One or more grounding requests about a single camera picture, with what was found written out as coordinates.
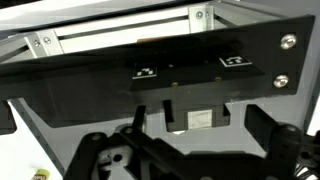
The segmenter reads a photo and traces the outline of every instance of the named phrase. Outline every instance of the black acrylic plate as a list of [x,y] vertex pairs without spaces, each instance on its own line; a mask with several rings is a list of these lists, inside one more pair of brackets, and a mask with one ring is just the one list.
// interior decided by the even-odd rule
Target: black acrylic plate
[[[52,127],[132,117],[139,104],[147,105],[148,113],[158,112],[162,101],[171,99],[175,122],[169,129],[179,130],[186,126],[184,114],[194,109],[221,106],[230,99],[295,94],[313,23],[313,16],[304,16],[2,65],[0,98],[24,97]],[[280,40],[288,33],[296,34],[298,43],[283,50]],[[222,46],[249,59],[252,68],[221,68],[217,56]],[[193,64],[206,61],[209,65]],[[147,86],[138,83],[139,88],[134,89],[135,64],[148,62],[160,66],[159,73],[171,73],[157,77],[179,78],[179,87],[171,87],[175,81],[171,78],[168,82],[151,80],[149,85],[156,89],[148,88],[148,82]],[[163,69],[170,62],[180,65],[176,70]],[[195,78],[181,75],[186,71]],[[273,87],[279,74],[289,76],[288,87]],[[222,81],[216,82],[217,76]],[[0,127],[14,129],[7,121],[5,106],[0,107],[0,114]]]

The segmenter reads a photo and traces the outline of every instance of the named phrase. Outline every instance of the metal bracket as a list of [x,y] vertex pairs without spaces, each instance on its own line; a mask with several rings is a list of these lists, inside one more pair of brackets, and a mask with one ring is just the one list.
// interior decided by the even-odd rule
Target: metal bracket
[[24,37],[29,50],[31,51],[34,58],[46,57],[47,53],[41,44],[41,40],[36,33],[26,34]]
[[117,167],[125,167],[129,165],[133,151],[127,146],[118,146],[103,150],[98,156],[98,163],[102,165],[102,169],[110,171]]
[[214,29],[213,7],[198,5],[188,8],[190,33],[203,32]]
[[64,54],[60,41],[54,30],[37,32],[47,56]]

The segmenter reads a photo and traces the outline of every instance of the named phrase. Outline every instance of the black mechanical part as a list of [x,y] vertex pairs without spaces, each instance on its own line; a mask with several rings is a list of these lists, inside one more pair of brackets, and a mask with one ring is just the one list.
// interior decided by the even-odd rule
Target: black mechanical part
[[[303,138],[301,131],[295,126],[276,125],[271,131],[268,131],[269,134],[264,134],[264,136],[270,136],[265,159],[252,154],[230,152],[198,152],[184,155],[163,140],[152,140],[141,131],[139,124],[144,121],[144,116],[139,114],[144,114],[144,110],[145,107],[139,106],[137,108],[138,115],[135,116],[136,118],[134,119],[133,125],[125,127],[120,133],[116,133],[110,138],[107,138],[103,146],[104,148],[116,147],[119,146],[119,144],[130,146],[134,153],[130,163],[124,166],[124,168],[135,179],[298,180],[309,177],[311,174],[317,175],[316,172],[319,172],[320,166],[318,163],[320,159],[315,152],[318,152],[320,149],[320,144],[316,138]],[[254,125],[257,125],[256,130],[263,131],[265,126],[261,126],[261,124],[275,124],[272,118],[262,112],[258,106],[249,105],[247,108],[247,114],[249,115],[246,116],[246,121],[253,122],[255,120],[263,122],[256,124],[251,123],[250,126],[246,127],[252,129]],[[81,143],[80,146],[90,147],[91,143],[92,142]],[[307,149],[309,150],[309,155],[303,155]],[[89,151],[90,153],[97,154],[95,150],[91,149]],[[79,162],[74,158],[70,167],[73,167],[74,163],[85,163],[85,161]],[[295,174],[295,170],[297,163],[299,163],[301,167],[307,167],[309,172],[296,177],[297,174]],[[77,169],[77,171],[82,171],[83,169],[81,168],[86,168],[84,166],[78,167],[79,169]],[[92,172],[89,171],[83,172],[85,172],[85,174],[82,174],[83,177],[88,177],[92,174]],[[77,178],[72,176],[65,178],[65,180],[76,179]]]
[[107,140],[104,133],[91,133],[82,138],[72,162],[64,175],[64,179],[89,180],[92,177],[105,179],[107,172],[94,174],[97,166],[98,153],[102,150]]
[[[295,94],[313,23],[313,16],[303,16],[5,64],[0,66],[0,99],[24,97],[51,127],[132,117],[140,104],[148,114],[157,113],[170,99],[175,121],[168,131],[184,130],[190,111],[235,99]],[[299,42],[281,49],[281,38],[292,32]],[[252,64],[224,67],[217,58],[221,52]],[[133,80],[135,65],[151,61],[159,75]],[[287,87],[273,87],[283,73],[290,78]],[[7,113],[1,106],[0,114]],[[14,131],[3,120],[1,128]]]
[[172,106],[171,100],[165,100],[163,101],[163,109],[164,109],[164,115],[165,115],[165,122],[166,122],[166,128],[168,132],[174,131],[174,130],[190,130],[191,127],[189,127],[189,115],[190,112],[199,112],[202,110],[209,111],[212,119],[208,119],[208,121],[211,121],[211,126],[207,127],[221,127],[221,126],[228,126],[230,125],[230,112],[227,109],[225,105],[223,106],[214,106],[214,107],[207,107],[205,109],[193,109],[192,111],[185,112],[185,113],[173,113],[174,107]]

